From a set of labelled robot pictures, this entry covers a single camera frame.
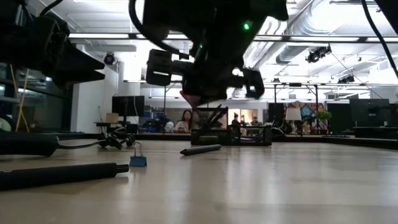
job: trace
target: person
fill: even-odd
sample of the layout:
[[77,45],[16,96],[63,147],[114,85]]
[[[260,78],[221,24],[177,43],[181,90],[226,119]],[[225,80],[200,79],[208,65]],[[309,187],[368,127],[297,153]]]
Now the person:
[[[238,118],[239,118],[239,115],[237,113],[234,113],[234,119],[232,120],[231,124],[235,124],[235,125],[238,125],[239,127],[241,127],[241,122],[238,121]],[[246,136],[246,133],[247,133],[246,129],[240,128],[240,131],[241,131],[242,136]]]
[[174,127],[174,131],[182,133],[190,133],[192,125],[192,112],[190,110],[185,110],[182,113],[181,121],[177,122]]
[[241,116],[241,126],[246,126],[246,123],[244,122],[244,115]]
[[241,125],[241,123],[238,121],[239,115],[237,113],[234,113],[234,119],[232,120],[231,124],[236,124],[238,126]]
[[262,126],[262,123],[257,120],[256,116],[253,116],[253,120],[250,122],[252,126]]

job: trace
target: long dark hair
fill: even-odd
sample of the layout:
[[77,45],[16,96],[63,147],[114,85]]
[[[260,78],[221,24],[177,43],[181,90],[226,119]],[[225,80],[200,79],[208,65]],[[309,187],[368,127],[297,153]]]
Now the long dark hair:
[[182,120],[182,121],[185,121],[185,113],[186,113],[186,112],[189,112],[189,113],[191,114],[191,118],[189,119],[189,122],[188,122],[188,129],[191,130],[192,111],[190,111],[190,110],[185,110],[185,111],[182,113],[182,118],[181,118],[181,120]]

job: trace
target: colorful mural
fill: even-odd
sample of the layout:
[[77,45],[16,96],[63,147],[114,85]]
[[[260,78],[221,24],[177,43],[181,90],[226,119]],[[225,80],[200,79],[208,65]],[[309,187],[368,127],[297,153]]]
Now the colorful mural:
[[[317,105],[315,103],[303,103],[303,102],[292,102],[285,103],[284,109],[285,114],[287,108],[300,108],[301,117],[302,117],[302,128],[303,134],[315,134],[317,131],[317,120],[315,119],[315,113],[317,111]],[[325,107],[322,103],[318,104],[319,111],[325,111]],[[327,130],[328,122],[320,122],[319,129]]]

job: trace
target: spotlight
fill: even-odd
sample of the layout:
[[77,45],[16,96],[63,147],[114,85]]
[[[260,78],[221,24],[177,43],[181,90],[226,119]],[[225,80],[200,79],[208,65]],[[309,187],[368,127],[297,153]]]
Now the spotlight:
[[340,83],[344,84],[344,83],[353,83],[353,82],[355,82],[354,76],[353,76],[353,75],[348,75],[348,76],[339,78],[339,80],[338,80],[337,83],[339,83],[339,84],[340,84]]
[[114,52],[108,52],[106,53],[106,56],[104,58],[104,63],[107,65],[114,65],[116,63],[116,58],[114,57]]
[[321,58],[331,53],[330,45],[327,47],[317,47],[315,50],[311,50],[308,57],[305,59],[308,63],[318,62]]

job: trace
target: wooden table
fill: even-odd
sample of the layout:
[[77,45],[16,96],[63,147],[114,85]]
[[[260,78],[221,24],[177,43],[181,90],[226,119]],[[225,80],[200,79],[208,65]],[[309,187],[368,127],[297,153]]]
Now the wooden table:
[[[67,141],[83,144],[90,140]],[[4,224],[396,223],[398,153],[334,144],[223,147],[142,141],[148,167],[116,178],[0,192]],[[0,170],[117,162],[132,149],[0,156]]]

